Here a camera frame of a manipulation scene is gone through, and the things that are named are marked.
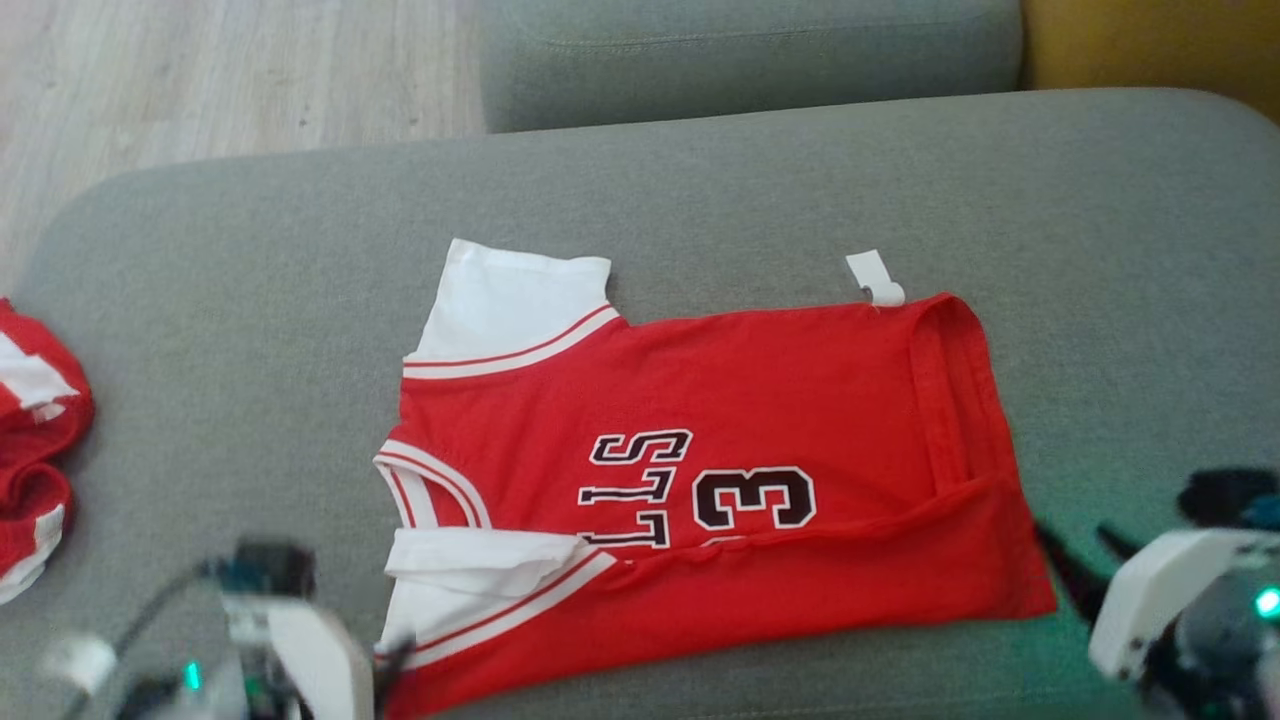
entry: red stripe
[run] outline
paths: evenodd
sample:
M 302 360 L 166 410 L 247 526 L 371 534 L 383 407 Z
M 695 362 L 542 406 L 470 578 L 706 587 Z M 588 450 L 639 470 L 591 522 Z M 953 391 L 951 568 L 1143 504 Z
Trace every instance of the red stripe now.
M 404 492 L 404 486 L 399 482 L 399 475 L 396 474 L 394 468 L 388 468 L 392 474 L 392 479 L 396 480 L 396 489 L 401 493 L 401 502 L 404 503 L 404 515 L 408 518 L 408 527 L 416 528 L 417 523 L 413 520 L 413 506 L 408 503 L 408 495 Z
M 559 342 L 561 340 L 564 340 L 566 336 L 568 336 L 570 333 L 572 333 L 577 328 L 582 327 L 584 323 L 586 323 L 591 318 L 599 315 L 600 313 L 603 313 L 603 311 L 605 311 L 608 309 L 609 309 L 609 305 L 602 305 L 602 306 L 596 307 L 595 310 L 593 310 L 591 313 L 589 313 L 581 320 L 573 323 L 567 331 L 562 332 L 561 334 L 558 334 L 558 336 L 548 340 L 547 342 L 538 343 L 538 345 L 535 345 L 535 346 L 532 346 L 530 348 L 521 350 L 521 351 L 517 351 L 517 352 L 508 352 L 507 355 L 494 355 L 493 357 L 481 357 L 479 360 L 458 360 L 456 363 L 404 363 L 404 365 L 410 366 L 410 368 L 457 368 L 460 365 L 479 365 L 481 363 L 494 363 L 497 360 L 509 360 L 512 357 L 518 357 L 521 355 L 529 355 L 530 352 L 541 350 L 541 348 L 547 347 L 548 345 L 554 345 L 554 343 Z
M 600 555 L 600 552 L 602 551 L 596 550 L 591 555 L 588 555 L 577 565 L 573 565 L 572 568 L 570 568 L 568 573 L 564 573 L 559 578 L 556 578 L 554 583 L 552 583 L 552 584 L 547 585 L 545 588 L 535 592 L 534 594 L 526 597 L 525 600 L 521 600 L 520 602 L 517 602 L 516 605 L 512 605 L 511 607 L 503 610 L 502 612 L 498 612 L 497 615 L 492 615 L 489 618 L 485 618 L 484 620 L 480 620 L 477 623 L 472 623 L 471 625 L 467 625 L 466 628 L 462 628 L 461 630 L 454 630 L 454 632 L 444 635 L 443 638 L 436 638 L 436 639 L 434 639 L 431 642 L 422 643 L 422 644 L 415 647 L 413 652 L 417 653 L 417 652 L 422 652 L 425 650 L 431 650 L 433 647 L 435 647 L 435 646 L 438 646 L 440 643 L 449 642 L 449 641 L 452 641 L 453 638 L 456 638 L 458 635 L 465 635 L 465 634 L 470 633 L 471 630 L 475 630 L 476 628 L 481 628 L 484 625 L 488 625 L 489 623 L 493 623 L 494 620 L 499 620 L 502 618 L 506 618 L 507 615 L 511 615 L 512 612 L 520 610 L 521 607 L 524 607 L 524 606 L 529 605 L 530 602 L 538 600 L 539 597 L 547 594 L 548 592 L 550 592 L 552 589 L 554 589 L 557 585 L 559 585 L 564 580 L 567 580 L 571 577 L 573 577 L 579 570 L 582 569 L 582 566 L 585 566 L 591 560 L 595 560 L 595 557 L 598 555 Z M 380 653 L 375 653 L 375 657 L 379 657 L 379 659 L 387 657 L 387 653 L 381 653 L 381 652 Z
M 461 496 L 466 501 L 466 506 L 471 509 L 471 516 L 475 518 L 476 527 L 480 527 L 480 509 L 476 507 L 475 502 L 471 501 L 471 496 L 468 496 L 465 489 L 458 487 L 458 483 L 453 482 L 448 475 L 434 468 L 424 465 L 422 462 L 413 460 L 412 457 L 404 457 L 403 455 L 396 452 L 387 452 L 384 450 L 379 452 L 379 455 L 385 455 L 387 457 L 394 457 L 396 460 L 403 460 L 404 462 L 408 462 L 410 465 L 417 468 L 419 470 L 430 473 L 431 477 L 435 478 L 442 484 L 449 486 L 451 488 L 458 491 L 458 496 Z

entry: red jersey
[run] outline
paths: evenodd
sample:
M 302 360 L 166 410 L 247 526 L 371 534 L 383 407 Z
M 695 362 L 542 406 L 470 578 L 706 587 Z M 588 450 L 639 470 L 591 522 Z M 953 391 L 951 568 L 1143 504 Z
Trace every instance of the red jersey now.
M 454 241 L 401 424 L 396 717 L 618 665 L 1050 612 L 956 297 L 628 324 L 607 260 Z
M 0 297 L 0 605 L 40 578 L 63 539 L 72 487 L 49 462 L 92 419 L 93 397 L 76 357 Z

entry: gray fabric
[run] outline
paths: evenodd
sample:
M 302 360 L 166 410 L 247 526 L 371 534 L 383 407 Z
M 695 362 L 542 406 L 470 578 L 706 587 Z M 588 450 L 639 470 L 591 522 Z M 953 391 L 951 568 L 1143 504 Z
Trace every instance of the gray fabric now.
M 1276 197 L 1280 131 L 1217 96 L 1161 90 L 815 108 L 109 181 L 52 224 L 15 299 L 83 360 L 100 414 L 68 462 L 74 532 L 0 607 L 0 706 L 52 716 L 68 693 L 31 678 L 50 635 L 118 634 L 165 577 L 246 532 L 312 543 L 321 602 L 376 638 L 397 515 L 370 457 L 454 236 L 613 258 L 611 295 L 632 322 L 851 301 L 841 256 L 878 247 L 913 297 L 952 291 L 982 318 L 1032 507 L 1103 560 L 1091 509 L 1152 537 L 1176 523 L 1188 471 L 1280 460 Z M 214 660 L 220 621 L 211 594 L 193 593 L 129 671 Z M 449 716 L 1130 716 L 1085 643 L 1065 611 L 850 632 Z
M 492 131 L 1014 90 L 1018 0 L 486 0 Z

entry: white trim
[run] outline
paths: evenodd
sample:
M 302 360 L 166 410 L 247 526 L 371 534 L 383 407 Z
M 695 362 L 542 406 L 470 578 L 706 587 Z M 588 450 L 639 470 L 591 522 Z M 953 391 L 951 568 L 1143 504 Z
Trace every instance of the white trim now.
M 36 527 L 32 532 L 36 541 L 36 551 L 15 562 L 4 577 L 0 577 L 0 605 L 18 597 L 45 571 L 45 560 L 49 560 L 54 548 L 63 541 L 63 519 L 65 515 L 65 507 L 58 505 L 49 512 L 36 518 Z
M 3 332 L 0 332 L 0 384 L 18 398 L 23 410 L 38 407 L 59 397 L 79 395 L 44 357 L 27 355 Z
M 403 460 L 402 457 L 390 457 L 384 454 L 399 455 L 402 457 L 407 457 L 408 460 Z M 489 521 L 489 510 L 485 507 L 484 500 L 480 497 L 480 491 L 476 489 L 471 480 L 466 479 L 462 473 L 458 473 L 439 457 L 419 450 L 412 445 L 388 439 L 383 443 L 379 455 L 374 457 L 374 462 L 403 468 L 404 470 L 421 475 L 424 480 L 436 483 L 448 491 L 458 505 L 462 506 L 462 511 L 466 514 L 467 523 L 471 527 L 486 529 L 493 528 L 493 523 Z M 410 502 L 412 503 L 413 514 L 416 515 L 419 505 L 415 503 L 413 496 L 410 496 Z M 426 498 L 426 507 L 431 507 L 430 497 Z M 430 510 L 430 514 L 434 518 L 434 509 Z
M 524 605 L 521 605 L 520 602 L 515 602 L 508 607 L 502 609 L 497 614 L 500 616 L 485 621 L 484 624 L 471 630 L 467 630 L 466 633 L 449 638 L 448 641 L 440 644 L 431 646 L 426 650 L 415 652 L 413 655 L 410 656 L 410 660 L 406 664 L 406 669 L 412 670 L 416 667 L 422 667 L 424 665 L 430 665 L 431 662 L 436 662 L 451 655 L 456 655 L 458 652 L 462 652 L 463 650 L 475 647 L 485 641 L 497 638 L 498 635 L 506 633 L 507 630 L 515 629 L 527 623 L 529 620 L 536 618 L 538 615 L 541 615 L 547 610 L 550 610 L 552 607 L 559 605 L 568 596 L 581 589 L 584 585 L 586 585 L 586 583 L 591 582 L 598 575 L 600 575 L 600 573 L 604 573 L 605 570 L 612 568 L 614 562 L 617 562 L 616 557 L 613 557 L 608 552 L 596 548 L 584 548 L 584 552 L 594 552 L 596 555 L 590 560 L 588 560 L 586 564 L 579 568 L 577 571 L 573 573 L 572 575 L 564 577 L 563 574 L 561 574 L 558 577 L 549 578 L 547 583 L 548 585 L 559 582 L 561 578 L 563 578 L 563 582 L 559 582 L 559 584 L 557 584 L 552 589 L 535 597 L 534 600 L 525 602 Z M 447 635 L 448 633 L 444 633 L 440 637 L 447 637 Z M 419 643 L 422 642 L 431 642 L 431 641 L 430 639 L 424 641 L 420 637 Z
M 479 360 L 474 363 L 457 363 L 457 364 L 430 364 L 430 365 L 412 365 L 413 355 L 404 359 L 404 377 L 419 380 L 440 380 L 451 378 L 468 378 L 474 375 L 485 375 L 489 373 L 500 373 L 503 370 L 515 370 L 517 368 L 526 368 L 535 363 L 541 363 L 548 357 L 564 352 L 570 347 L 577 345 L 579 342 L 586 340 L 588 336 L 595 331 L 603 328 L 614 319 L 621 318 L 617 310 L 612 306 L 603 306 L 593 311 L 591 315 L 586 318 L 580 325 L 572 331 L 561 334 L 552 342 L 541 346 L 536 346 L 531 350 L 524 352 L 515 352 L 509 356 L 497 357 L 493 360 Z
M 435 528 L 440 524 L 435 515 L 435 505 L 431 502 L 431 493 L 426 491 L 422 477 L 412 470 L 398 468 L 374 457 L 374 466 L 387 482 L 387 488 L 396 500 L 396 509 L 401 514 L 401 523 L 406 528 Z

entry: wooden floor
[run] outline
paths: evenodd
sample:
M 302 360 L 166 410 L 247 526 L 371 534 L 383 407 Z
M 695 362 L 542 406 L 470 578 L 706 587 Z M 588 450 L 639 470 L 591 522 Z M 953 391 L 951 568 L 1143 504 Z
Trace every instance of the wooden floor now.
M 137 168 L 475 135 L 474 0 L 0 0 L 0 296 Z

